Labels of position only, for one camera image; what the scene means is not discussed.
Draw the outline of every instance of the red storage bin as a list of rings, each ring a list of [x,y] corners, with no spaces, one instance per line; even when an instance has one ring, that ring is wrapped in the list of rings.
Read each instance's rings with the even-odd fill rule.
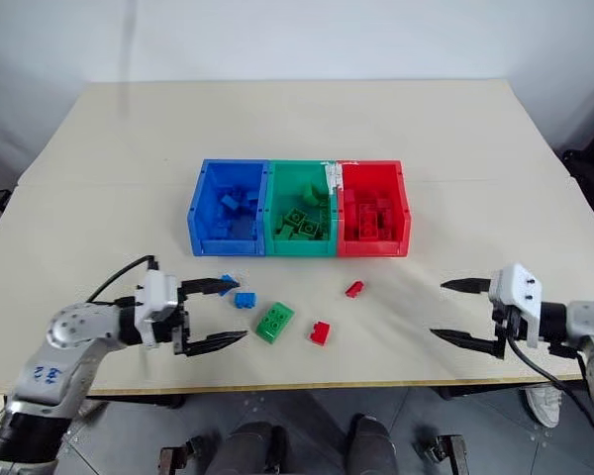
[[[412,215],[400,161],[341,161],[338,256],[404,257]]]

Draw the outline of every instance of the green storage bin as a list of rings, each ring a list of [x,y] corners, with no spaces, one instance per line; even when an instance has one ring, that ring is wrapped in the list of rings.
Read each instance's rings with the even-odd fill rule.
[[[337,189],[326,161],[271,161],[264,208],[266,255],[337,255]]]

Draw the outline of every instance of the person's leg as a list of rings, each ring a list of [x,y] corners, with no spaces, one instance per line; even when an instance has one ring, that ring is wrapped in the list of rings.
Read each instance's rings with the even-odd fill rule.
[[[270,447],[272,425],[249,423],[238,427],[218,448],[206,475],[262,473]]]
[[[347,475],[398,475],[396,448],[383,424],[366,416],[357,417],[353,424]]]
[[[547,428],[558,426],[563,393],[551,384],[529,386],[524,391],[535,418]]]

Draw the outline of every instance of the white wall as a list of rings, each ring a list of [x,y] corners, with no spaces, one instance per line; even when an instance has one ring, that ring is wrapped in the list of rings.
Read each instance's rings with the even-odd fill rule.
[[[553,148],[586,144],[594,0],[0,0],[0,179],[87,81],[501,76]]]

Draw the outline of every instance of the robotic arm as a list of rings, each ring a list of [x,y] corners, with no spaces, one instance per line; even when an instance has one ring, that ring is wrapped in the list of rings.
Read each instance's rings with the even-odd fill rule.
[[[497,339],[474,338],[467,332],[454,330],[432,330],[435,335],[459,347],[485,352],[500,359],[504,358],[508,341],[524,362],[566,392],[567,387],[530,361],[515,341],[525,339],[529,347],[537,347],[539,341],[547,342],[550,354],[577,358],[582,366],[582,359],[578,355],[578,351],[581,351],[587,361],[581,370],[594,403],[594,302],[571,302],[567,306],[542,302],[542,284],[520,264],[505,267],[490,280],[466,278],[451,280],[442,286],[465,293],[488,292],[493,304],[492,319]],[[582,404],[571,392],[569,396],[594,427]]]
[[[146,261],[148,273],[133,297],[112,303],[96,296],[125,270]],[[172,342],[174,354],[193,356],[222,349],[247,334],[221,332],[189,341],[187,295],[238,287],[219,279],[177,285],[158,270],[153,256],[135,261],[100,287],[86,303],[53,316],[40,349],[26,363],[0,421],[0,475],[47,475],[54,471],[61,438],[77,415],[99,363],[111,351],[135,344]]]

